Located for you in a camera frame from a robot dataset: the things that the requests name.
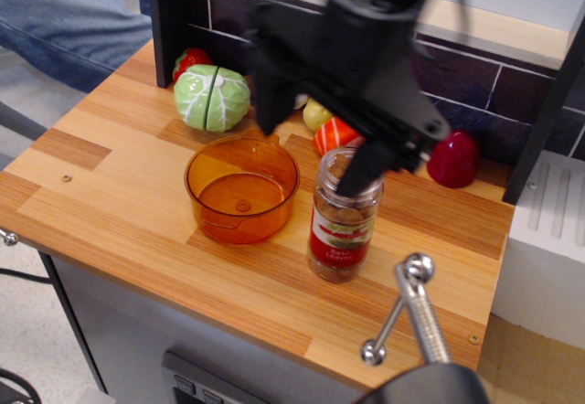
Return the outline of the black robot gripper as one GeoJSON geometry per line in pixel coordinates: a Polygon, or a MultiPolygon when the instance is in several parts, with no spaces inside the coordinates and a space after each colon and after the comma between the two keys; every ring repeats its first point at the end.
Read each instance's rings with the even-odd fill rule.
{"type": "Polygon", "coordinates": [[[304,93],[366,139],[339,181],[339,196],[356,197],[388,169],[416,170],[449,135],[415,80],[409,17],[375,20],[335,3],[313,13],[258,0],[248,22],[256,121],[265,135],[304,93]]]}

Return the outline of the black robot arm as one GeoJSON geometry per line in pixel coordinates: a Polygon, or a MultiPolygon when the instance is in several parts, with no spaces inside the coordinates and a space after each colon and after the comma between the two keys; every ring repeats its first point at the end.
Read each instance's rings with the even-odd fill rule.
{"type": "Polygon", "coordinates": [[[336,192],[414,172],[450,125],[421,93],[410,49],[426,0],[327,0],[321,14],[271,1],[249,12],[256,120],[273,133],[304,93],[363,138],[336,192]]]}

